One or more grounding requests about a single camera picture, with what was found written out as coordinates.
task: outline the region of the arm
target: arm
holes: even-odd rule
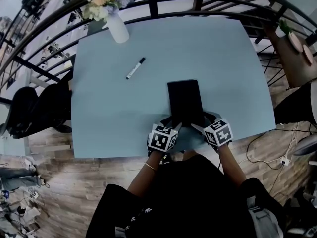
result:
[[[157,171],[162,156],[163,152],[154,151],[152,152],[146,163]],[[144,164],[144,166],[141,168],[137,176],[135,176],[130,186],[128,187],[128,192],[138,197],[143,197],[150,187],[155,174],[156,172],[154,170]]]
[[[246,180],[246,175],[243,173],[226,144],[219,146],[218,150],[219,158],[223,167],[223,173],[234,183],[236,187],[239,187]]]

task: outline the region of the gray jeans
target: gray jeans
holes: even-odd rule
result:
[[[41,185],[41,179],[27,169],[0,168],[0,177],[3,190]]]

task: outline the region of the wooden floor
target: wooden floor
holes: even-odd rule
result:
[[[269,80],[276,72],[276,69],[269,68],[266,72],[267,79]],[[286,91],[287,87],[285,78],[270,87],[274,106],[293,91]],[[296,124],[279,125],[277,128],[293,129],[294,127]],[[309,123],[300,123],[298,129],[308,130]],[[266,133],[251,144],[249,156],[266,161],[279,158],[286,153],[291,142],[291,134],[291,131],[276,130]],[[297,141],[308,135],[306,132],[298,132]],[[230,144],[238,162],[245,160],[247,146],[254,138],[256,136]],[[72,144],[71,134],[65,136],[52,129],[32,135],[29,139],[32,146]],[[203,154],[218,165],[218,155],[214,151],[204,151]],[[41,226],[37,231],[39,238],[85,237],[92,214],[107,184],[115,183],[127,188],[146,161],[146,158],[140,157],[74,159],[72,150],[39,153],[32,156],[34,163],[38,165],[39,173],[51,186],[50,188],[43,186],[39,189],[36,188],[40,194],[36,202],[42,208],[42,214],[36,218],[37,223]],[[293,157],[291,164],[282,169],[271,195],[282,192],[290,196],[298,187],[307,184],[314,169],[308,165],[308,160],[311,158],[312,155]],[[23,161],[22,157],[0,157],[0,162],[8,162],[9,167],[22,167]],[[272,162],[271,165],[278,167],[280,164]],[[280,172],[280,170],[271,170],[265,163],[252,164],[249,161],[243,161],[240,166],[247,177],[260,179],[268,191]],[[25,203],[21,189],[11,194],[10,199],[12,201],[14,199],[22,200],[21,203]],[[287,196],[278,194],[276,199],[283,204]]]

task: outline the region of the gray fabric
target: gray fabric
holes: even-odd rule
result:
[[[248,198],[247,205],[257,238],[283,238],[283,232],[275,215],[267,209],[260,209],[256,206],[255,199],[255,196]]]
[[[1,189],[14,190],[19,187],[40,186],[41,179],[27,169],[0,168]]]

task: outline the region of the white desk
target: white desk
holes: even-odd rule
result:
[[[76,157],[145,156],[152,124],[170,115],[171,81],[198,80],[204,110],[226,118],[235,139],[275,128],[261,64],[239,21],[177,17],[127,28],[130,39],[123,44],[108,30],[79,42],[72,96]],[[174,150],[202,143],[183,128]]]

